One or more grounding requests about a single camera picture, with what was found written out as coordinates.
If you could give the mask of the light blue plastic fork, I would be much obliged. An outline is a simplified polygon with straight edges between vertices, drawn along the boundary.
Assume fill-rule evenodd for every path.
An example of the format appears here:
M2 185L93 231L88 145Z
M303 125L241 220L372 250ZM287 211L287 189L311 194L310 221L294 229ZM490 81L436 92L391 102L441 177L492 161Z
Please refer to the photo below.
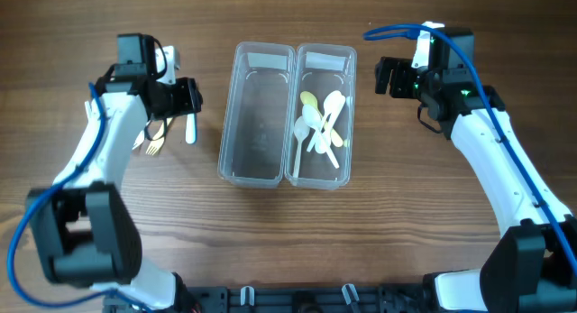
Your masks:
M187 115L185 141L187 144L194 144L197 141L197 116Z

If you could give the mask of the white wide-handle spoon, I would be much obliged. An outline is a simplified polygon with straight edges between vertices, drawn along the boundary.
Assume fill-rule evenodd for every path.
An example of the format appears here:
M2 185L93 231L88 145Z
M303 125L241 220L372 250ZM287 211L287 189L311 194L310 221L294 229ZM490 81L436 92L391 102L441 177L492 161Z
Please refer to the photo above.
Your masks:
M345 103L345 96L339 91L331 92L323 103L324 108L324 124L322 134L328 142L331 142L330 132L334 129L336 119L341 114Z

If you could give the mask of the white plastic spoon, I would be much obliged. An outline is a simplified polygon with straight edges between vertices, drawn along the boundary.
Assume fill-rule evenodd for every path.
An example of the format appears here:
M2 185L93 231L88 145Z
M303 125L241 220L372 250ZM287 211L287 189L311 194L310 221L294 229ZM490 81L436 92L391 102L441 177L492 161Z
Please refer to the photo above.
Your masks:
M324 120L321 118L320 114L311 105L303 105L302 116L304 117L307 125L315 131L307 148L312 149L315 143L322 144L331 163L336 169L339 169L340 165L335 158L330 145L327 143L325 137L322 134Z
M319 113L318 101L311 92L308 91L302 92L300 94L300 100L304 105L312 106ZM339 90L335 90L325 98L325 101L323 103L324 117L325 117L323 129L325 131L328 131L328 137L330 138L330 142L335 147L343 146L343 139L340 136L340 134L334 129L334 124L343 109L344 102L345 97Z

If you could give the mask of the yellow plastic spoon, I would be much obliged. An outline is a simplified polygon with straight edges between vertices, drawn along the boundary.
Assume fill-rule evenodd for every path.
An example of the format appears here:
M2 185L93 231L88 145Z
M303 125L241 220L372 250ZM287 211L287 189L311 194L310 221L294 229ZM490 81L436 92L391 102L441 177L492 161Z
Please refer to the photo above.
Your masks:
M311 92L308 91L301 92L300 101L302 102L303 105L311 105L319 113L318 101ZM340 148L343 146L343 139L335 129L332 129L332 131L330 132L330 138L331 142L335 147Z

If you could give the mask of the white slim spoon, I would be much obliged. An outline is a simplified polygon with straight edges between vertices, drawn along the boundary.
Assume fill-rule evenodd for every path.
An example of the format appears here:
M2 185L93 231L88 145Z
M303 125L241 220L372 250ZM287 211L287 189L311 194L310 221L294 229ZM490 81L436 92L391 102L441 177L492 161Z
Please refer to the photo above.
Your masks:
M302 155L302 144L310 133L310 127L304 120L303 116L300 116L294 124L293 134L297 139L297 150L295 155L295 163L293 168L293 176L295 178L299 175L301 155Z

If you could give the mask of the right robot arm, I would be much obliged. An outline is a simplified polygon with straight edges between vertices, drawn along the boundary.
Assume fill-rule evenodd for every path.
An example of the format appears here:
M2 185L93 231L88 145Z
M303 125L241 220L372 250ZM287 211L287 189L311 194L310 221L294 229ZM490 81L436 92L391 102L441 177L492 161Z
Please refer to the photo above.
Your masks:
M443 135L471 165L499 226L499 242L479 269L433 272L422 283L424 312L573 312L576 218L548 188L518 141L506 107L473 63L465 28L403 23L364 34L406 38L412 59L384 57L379 94L415 99L426 128Z

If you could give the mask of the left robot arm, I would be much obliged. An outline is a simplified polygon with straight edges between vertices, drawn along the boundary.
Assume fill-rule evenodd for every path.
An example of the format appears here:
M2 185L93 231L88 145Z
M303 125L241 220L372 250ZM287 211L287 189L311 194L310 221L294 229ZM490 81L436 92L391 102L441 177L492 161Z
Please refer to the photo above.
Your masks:
M14 290L15 252L31 228L42 271L53 284L87 288L140 312L198 312L200 304L175 273L144 259L142 240L120 188L133 144L151 121L200 111L192 78L176 78L175 51L147 34L117 37L118 61L89 86L87 127L69 163L46 189L33 189L9 245L6 266Z

